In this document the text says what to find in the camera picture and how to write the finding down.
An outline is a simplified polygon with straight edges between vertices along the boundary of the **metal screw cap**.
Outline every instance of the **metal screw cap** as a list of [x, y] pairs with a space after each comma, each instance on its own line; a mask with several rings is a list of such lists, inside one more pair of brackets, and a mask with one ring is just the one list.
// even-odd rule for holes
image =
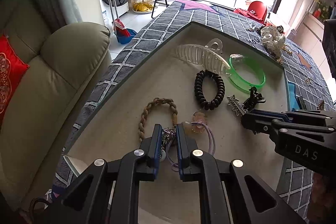
[[232, 162], [232, 164], [235, 166], [235, 167], [242, 167], [244, 165], [244, 163], [241, 161], [241, 160], [234, 160]]
[[134, 150], [134, 155], [136, 156], [142, 156], [143, 154], [145, 154], [145, 151], [143, 151], [142, 149]]
[[94, 164], [96, 166], [102, 166], [104, 164], [104, 160], [103, 159], [97, 159], [94, 161]]
[[193, 151], [193, 155], [196, 156], [196, 157], [200, 157], [203, 155], [203, 151], [200, 150], [200, 149], [196, 149]]

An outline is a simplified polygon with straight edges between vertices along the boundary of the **gray checkered blanket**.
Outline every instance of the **gray checkered blanket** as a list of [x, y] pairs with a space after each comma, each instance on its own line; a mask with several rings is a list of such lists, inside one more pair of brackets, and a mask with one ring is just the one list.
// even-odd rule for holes
[[[109, 66], [82, 108], [65, 147], [71, 143], [95, 107], [132, 68], [166, 38], [190, 21], [197, 21], [225, 32], [268, 55], [262, 44], [255, 42], [260, 41], [260, 36], [246, 30], [251, 23], [258, 26], [261, 24], [217, 6], [200, 3], [193, 5], [193, 1], [190, 0], [174, 1], [162, 14], [143, 27]], [[296, 85], [296, 94], [304, 98], [307, 109], [316, 109], [321, 99], [325, 101], [326, 110], [333, 109], [328, 87], [313, 59], [292, 41], [286, 39], [286, 44], [290, 46], [293, 55], [283, 52], [283, 66], [288, 81]], [[49, 199], [54, 199], [61, 194], [73, 179], [75, 176], [61, 157], [53, 188], [48, 192]], [[305, 218], [311, 185], [312, 171], [285, 159], [277, 193], [303, 218]]]

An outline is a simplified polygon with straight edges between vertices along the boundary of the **green bangle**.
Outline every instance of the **green bangle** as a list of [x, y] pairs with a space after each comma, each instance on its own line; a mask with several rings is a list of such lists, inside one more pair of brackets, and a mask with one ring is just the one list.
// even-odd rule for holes
[[[252, 84], [244, 80], [235, 70], [240, 65], [246, 65], [250, 67], [255, 73], [256, 77], [259, 80], [259, 84]], [[229, 59], [230, 69], [227, 71], [229, 73], [229, 78], [231, 81], [241, 88], [244, 91], [249, 91], [249, 89], [253, 86], [257, 88], [257, 90], [261, 89], [263, 85], [265, 85], [266, 77], [264, 71], [260, 68], [257, 62], [255, 62], [252, 58], [243, 56], [241, 54], [231, 54]]]

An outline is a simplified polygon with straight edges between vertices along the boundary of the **pink star pattern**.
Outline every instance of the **pink star pattern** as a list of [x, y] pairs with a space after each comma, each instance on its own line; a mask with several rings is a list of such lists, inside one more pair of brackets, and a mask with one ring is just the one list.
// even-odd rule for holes
[[180, 10], [195, 10], [195, 9], [199, 9], [199, 10], [206, 10], [208, 12], [212, 12], [214, 14], [219, 15], [219, 13], [212, 9], [211, 7], [209, 7], [208, 5], [204, 4], [204, 3], [200, 3], [197, 1], [193, 1], [193, 0], [176, 0], [178, 2], [183, 3], [184, 5], [181, 6]]

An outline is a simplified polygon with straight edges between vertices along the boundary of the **red decoration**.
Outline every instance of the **red decoration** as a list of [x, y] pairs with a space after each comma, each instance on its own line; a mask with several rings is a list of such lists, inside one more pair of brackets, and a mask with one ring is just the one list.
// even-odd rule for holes
[[320, 15], [321, 15], [321, 10], [320, 10], [320, 9], [316, 10], [316, 11], [314, 12], [314, 14], [313, 14], [313, 16], [314, 16], [315, 18], [319, 18]]
[[13, 93], [29, 65], [15, 54], [6, 37], [0, 37], [0, 122]]

